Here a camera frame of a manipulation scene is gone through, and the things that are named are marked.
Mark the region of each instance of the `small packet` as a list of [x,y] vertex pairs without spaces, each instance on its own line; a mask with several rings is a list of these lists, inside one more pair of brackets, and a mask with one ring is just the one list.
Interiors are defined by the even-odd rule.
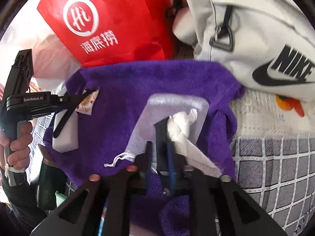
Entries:
[[94,102],[99,92],[100,92],[100,88],[98,88],[96,91],[94,91],[93,93],[88,95],[85,99],[83,99],[83,101],[76,108],[76,111],[82,114],[91,115]]

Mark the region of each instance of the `hand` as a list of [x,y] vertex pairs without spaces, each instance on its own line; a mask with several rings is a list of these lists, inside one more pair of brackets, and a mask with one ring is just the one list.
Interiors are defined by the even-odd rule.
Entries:
[[4,161],[4,148],[10,145],[11,150],[14,151],[11,154],[7,161],[10,165],[16,170],[21,170],[22,168],[27,168],[30,164],[30,148],[28,145],[32,143],[33,136],[31,132],[33,130],[33,126],[30,122],[24,124],[21,127],[21,137],[10,144],[10,140],[4,134],[3,130],[0,130],[0,167],[5,170],[5,161]]

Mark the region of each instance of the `green object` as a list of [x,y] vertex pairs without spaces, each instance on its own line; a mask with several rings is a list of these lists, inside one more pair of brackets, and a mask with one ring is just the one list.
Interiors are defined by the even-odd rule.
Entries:
[[57,204],[57,207],[59,207],[68,197],[63,195],[63,194],[60,194],[58,191],[55,193],[56,195],[56,204]]

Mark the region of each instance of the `purple cloth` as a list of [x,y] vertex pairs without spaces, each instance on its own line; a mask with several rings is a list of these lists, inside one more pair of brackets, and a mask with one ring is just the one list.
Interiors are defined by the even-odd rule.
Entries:
[[[124,152],[148,98],[155,93],[191,95],[208,101],[210,107],[197,146],[224,174],[235,178],[229,140],[237,122],[229,102],[240,98],[244,88],[220,64],[194,60],[120,63],[81,69],[67,81],[71,94],[98,87],[92,115],[79,114],[79,149],[58,153],[52,149],[52,128],[44,136],[47,150],[77,186],[91,174],[112,175],[130,164],[119,161],[116,168],[104,167]],[[157,175],[152,173],[149,193],[134,197],[130,217],[159,234],[184,236],[188,235],[188,213],[188,198],[166,200]],[[149,221],[151,218],[156,218],[155,222]]]

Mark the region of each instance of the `red paper bag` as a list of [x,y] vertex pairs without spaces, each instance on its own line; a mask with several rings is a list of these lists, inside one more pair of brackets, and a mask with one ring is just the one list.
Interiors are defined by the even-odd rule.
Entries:
[[81,64],[90,67],[172,58],[164,15],[170,3],[153,1],[41,0],[37,9]]

